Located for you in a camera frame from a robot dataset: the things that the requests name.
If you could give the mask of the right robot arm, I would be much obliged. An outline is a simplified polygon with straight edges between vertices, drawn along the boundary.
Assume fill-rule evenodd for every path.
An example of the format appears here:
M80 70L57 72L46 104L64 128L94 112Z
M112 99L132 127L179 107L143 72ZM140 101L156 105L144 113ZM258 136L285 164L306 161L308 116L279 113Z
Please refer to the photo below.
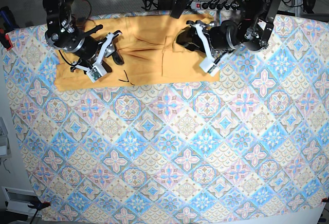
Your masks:
M101 30L103 25L83 31L72 15L73 2L74 0L43 0L47 14L45 39L49 46L58 50L63 61L70 66L71 72L81 70L94 83L112 72L104 61L105 58L112 57L119 66L124 64L114 43L114 39L122 35L122 32L117 30L100 40L95 39L92 34Z

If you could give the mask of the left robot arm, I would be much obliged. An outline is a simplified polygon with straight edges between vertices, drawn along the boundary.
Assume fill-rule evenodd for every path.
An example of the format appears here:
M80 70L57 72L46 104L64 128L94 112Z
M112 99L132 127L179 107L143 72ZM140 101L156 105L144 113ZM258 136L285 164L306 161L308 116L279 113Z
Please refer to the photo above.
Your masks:
M215 76L220 61L228 59L242 46L253 52L268 47L274 19L281 0L235 0L237 18L206 24L187 21L176 43L189 51L205 54L199 64L203 72Z

